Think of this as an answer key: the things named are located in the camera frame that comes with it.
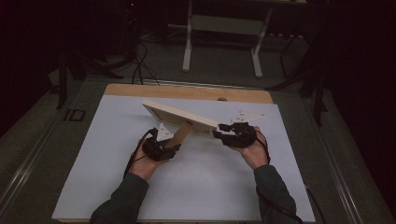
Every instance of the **white board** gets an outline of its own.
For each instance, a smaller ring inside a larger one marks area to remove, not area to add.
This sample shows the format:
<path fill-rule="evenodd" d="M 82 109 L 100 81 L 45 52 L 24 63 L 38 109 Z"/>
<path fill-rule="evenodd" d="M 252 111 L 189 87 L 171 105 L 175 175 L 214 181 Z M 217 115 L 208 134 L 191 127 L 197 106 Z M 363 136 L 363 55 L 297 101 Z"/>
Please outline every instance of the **white board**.
<path fill-rule="evenodd" d="M 314 222 L 314 214 L 277 105 L 105 95 L 52 215 L 54 219 L 90 218 L 122 180 L 137 141 L 159 126 L 145 107 L 150 99 L 230 124 L 240 110 L 265 114 L 249 124 L 260 126 L 273 164 L 297 203 L 297 215 Z M 176 127 L 167 126 L 170 132 Z M 189 133 L 176 156 L 148 181 L 140 208 L 145 221 L 261 220 L 254 175 L 238 152 L 219 139 Z"/>

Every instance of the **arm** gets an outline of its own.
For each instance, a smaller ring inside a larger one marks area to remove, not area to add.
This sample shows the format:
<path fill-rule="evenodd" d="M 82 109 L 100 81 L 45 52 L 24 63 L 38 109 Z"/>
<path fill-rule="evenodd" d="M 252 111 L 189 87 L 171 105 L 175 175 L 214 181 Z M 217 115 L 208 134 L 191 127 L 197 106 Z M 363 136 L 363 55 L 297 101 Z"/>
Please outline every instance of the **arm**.
<path fill-rule="evenodd" d="M 255 127 L 255 129 L 258 132 L 257 137 L 267 146 L 266 139 L 259 134 L 260 128 Z M 276 171 L 276 168 L 268 164 L 268 157 L 262 145 L 256 141 L 249 147 L 232 147 L 232 149 L 238 151 L 247 162 L 247 165 L 249 165 L 253 170 L 260 194 L 271 202 L 276 203 L 295 214 L 295 201 L 290 196 L 289 191 L 281 176 Z M 275 208 L 262 200 L 259 200 L 259 204 L 260 213 L 264 223 L 296 223 L 294 219 L 275 210 Z"/>
<path fill-rule="evenodd" d="M 129 174 L 111 194 L 110 200 L 102 203 L 92 213 L 90 223 L 136 223 L 140 205 L 149 189 L 147 180 L 160 165 L 167 161 L 149 159 L 143 152 L 142 147 L 136 151 L 135 158 L 142 159 L 132 163 Z"/>

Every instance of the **forearm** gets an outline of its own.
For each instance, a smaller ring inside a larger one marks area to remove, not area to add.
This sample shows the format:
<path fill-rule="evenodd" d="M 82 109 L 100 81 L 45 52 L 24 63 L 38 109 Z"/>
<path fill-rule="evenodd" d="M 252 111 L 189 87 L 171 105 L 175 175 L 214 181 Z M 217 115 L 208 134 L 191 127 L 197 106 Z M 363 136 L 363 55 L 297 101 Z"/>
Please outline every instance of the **forearm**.
<path fill-rule="evenodd" d="M 296 204 L 281 176 L 272 165 L 264 165 L 254 170 L 259 192 L 268 200 L 296 213 Z M 295 223 L 295 221 L 260 201 L 260 213 L 264 223 Z"/>
<path fill-rule="evenodd" d="M 136 223 L 140 205 L 148 189 L 146 180 L 138 175 L 128 174 L 111 194 L 110 200 L 102 203 L 93 212 L 90 223 Z"/>

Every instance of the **table leg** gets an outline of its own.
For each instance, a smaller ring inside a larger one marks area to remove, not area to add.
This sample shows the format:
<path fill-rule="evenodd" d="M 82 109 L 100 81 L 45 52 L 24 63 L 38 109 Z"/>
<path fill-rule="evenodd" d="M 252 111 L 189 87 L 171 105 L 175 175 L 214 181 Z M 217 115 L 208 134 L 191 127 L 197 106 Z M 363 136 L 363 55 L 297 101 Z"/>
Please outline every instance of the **table leg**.
<path fill-rule="evenodd" d="M 253 61 L 254 74 L 256 75 L 257 78 L 262 77 L 262 68 L 260 66 L 259 51 L 260 51 L 260 48 L 262 47 L 262 41 L 264 40 L 265 32 L 267 31 L 268 22 L 271 18 L 272 11 L 273 11 L 273 9 L 271 7 L 268 8 L 267 15 L 265 17 L 265 21 L 262 24 L 262 29 L 259 34 L 259 41 L 256 45 L 256 48 L 251 49 L 251 59 Z"/>
<path fill-rule="evenodd" d="M 184 50 L 183 59 L 183 72 L 190 71 L 190 61 L 191 61 L 191 17 L 192 17 L 192 0 L 189 1 L 189 15 L 187 18 L 187 43 Z"/>

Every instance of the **long-sleeved shirt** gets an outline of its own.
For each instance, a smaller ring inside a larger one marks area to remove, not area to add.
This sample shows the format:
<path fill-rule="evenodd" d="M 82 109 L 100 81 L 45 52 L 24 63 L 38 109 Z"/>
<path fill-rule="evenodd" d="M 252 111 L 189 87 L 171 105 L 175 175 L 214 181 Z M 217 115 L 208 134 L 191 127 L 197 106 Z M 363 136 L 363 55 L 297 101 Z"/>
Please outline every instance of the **long-sleeved shirt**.
<path fill-rule="evenodd" d="M 290 196 L 276 168 L 264 165 L 254 170 L 254 177 L 260 193 L 273 203 L 296 213 L 296 204 Z M 138 175 L 128 174 L 120 186 L 111 194 L 110 200 L 100 205 L 91 216 L 90 223 L 136 223 L 139 208 L 145 199 L 149 183 Z M 260 201 L 263 223 L 296 223 L 290 217 L 278 212 Z"/>

